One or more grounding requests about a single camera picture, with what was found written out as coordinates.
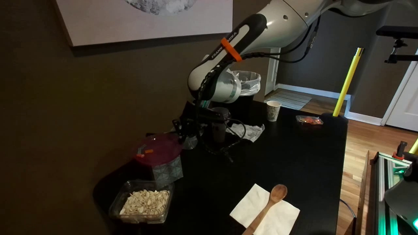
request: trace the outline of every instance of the red lid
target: red lid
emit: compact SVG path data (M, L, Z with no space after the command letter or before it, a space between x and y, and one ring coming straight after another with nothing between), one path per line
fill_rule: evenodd
M139 147L135 159L147 166L159 166L174 160L180 155L182 145L178 143L178 136L163 133L148 136Z

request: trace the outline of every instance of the wooden spoon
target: wooden spoon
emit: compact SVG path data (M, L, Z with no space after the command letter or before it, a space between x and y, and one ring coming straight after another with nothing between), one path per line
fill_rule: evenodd
M242 235L252 235L257 229L257 227L260 225L261 221L264 219L270 207L272 207L274 204L280 202L283 198L285 198L286 194L286 186L282 184L274 186L274 188L271 190L270 198L267 202L267 205L264 207L263 210L260 211L260 213L252 221L252 223L248 226L248 228L244 231Z

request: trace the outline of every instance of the orange band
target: orange band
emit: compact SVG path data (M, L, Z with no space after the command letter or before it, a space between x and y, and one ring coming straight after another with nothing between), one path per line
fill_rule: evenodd
M226 38L222 38L221 44L224 46L225 50L236 59L237 62L242 61L240 54L231 46Z

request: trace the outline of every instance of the crumpled paper towel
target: crumpled paper towel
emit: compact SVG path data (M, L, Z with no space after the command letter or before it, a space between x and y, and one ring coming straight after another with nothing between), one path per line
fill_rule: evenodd
M261 127L245 125L245 128L246 132L244 139L251 140L252 142L256 141L265 129L264 125L262 125ZM231 129L235 131L239 136L242 136L242 134L244 133L244 127L242 126L242 124L234 123Z
M254 184L245 197L230 213L230 216L248 227L258 213L267 205L270 193ZM289 235L300 210L281 200L268 210L254 235Z

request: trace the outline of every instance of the paper cup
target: paper cup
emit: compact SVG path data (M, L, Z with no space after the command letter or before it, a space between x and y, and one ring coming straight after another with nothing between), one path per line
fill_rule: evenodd
M269 122L277 121L277 116L279 115L280 107L282 103L278 101L267 101L267 120Z

